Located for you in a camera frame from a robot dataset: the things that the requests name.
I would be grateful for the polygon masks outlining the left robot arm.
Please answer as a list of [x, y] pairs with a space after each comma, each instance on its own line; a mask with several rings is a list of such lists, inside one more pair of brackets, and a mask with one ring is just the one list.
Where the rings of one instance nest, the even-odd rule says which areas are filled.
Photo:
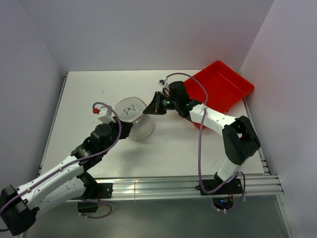
[[36, 179], [0, 192], [0, 217], [13, 236], [27, 231], [40, 215], [73, 198], [91, 198], [97, 183], [88, 170], [120, 139], [129, 136], [133, 124], [114, 120], [96, 126], [82, 144], [53, 169]]

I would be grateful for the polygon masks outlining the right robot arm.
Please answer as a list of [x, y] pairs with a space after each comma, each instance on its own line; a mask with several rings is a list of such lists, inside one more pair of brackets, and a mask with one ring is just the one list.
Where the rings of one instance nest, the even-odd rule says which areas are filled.
[[169, 95], [164, 90], [155, 92], [143, 114], [165, 115], [168, 110], [175, 110], [180, 117], [220, 134], [227, 158], [216, 173], [214, 187], [219, 193], [226, 193], [232, 186], [229, 178], [261, 147], [251, 121], [246, 116], [235, 118], [225, 115], [191, 99], [182, 81], [172, 82], [168, 91]]

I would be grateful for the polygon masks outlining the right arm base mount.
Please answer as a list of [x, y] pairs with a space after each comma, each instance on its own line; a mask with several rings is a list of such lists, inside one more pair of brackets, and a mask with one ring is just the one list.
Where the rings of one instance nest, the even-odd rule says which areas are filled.
[[213, 179], [203, 179], [195, 190], [199, 191], [201, 196], [211, 196], [212, 204], [218, 213], [226, 214], [232, 211], [245, 199], [246, 179], [238, 178], [238, 173], [222, 181], [217, 174]]

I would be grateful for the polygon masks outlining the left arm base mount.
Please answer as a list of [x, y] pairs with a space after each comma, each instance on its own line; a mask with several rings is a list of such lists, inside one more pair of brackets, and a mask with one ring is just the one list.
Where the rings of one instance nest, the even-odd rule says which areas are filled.
[[[103, 201], [112, 196], [112, 183], [105, 185], [96, 184], [87, 188], [83, 195], [75, 198], [77, 200], [77, 211], [80, 216], [87, 219], [101, 219], [109, 216], [112, 212], [112, 206]], [[106, 207], [107, 213], [104, 215], [93, 215], [99, 208]]]

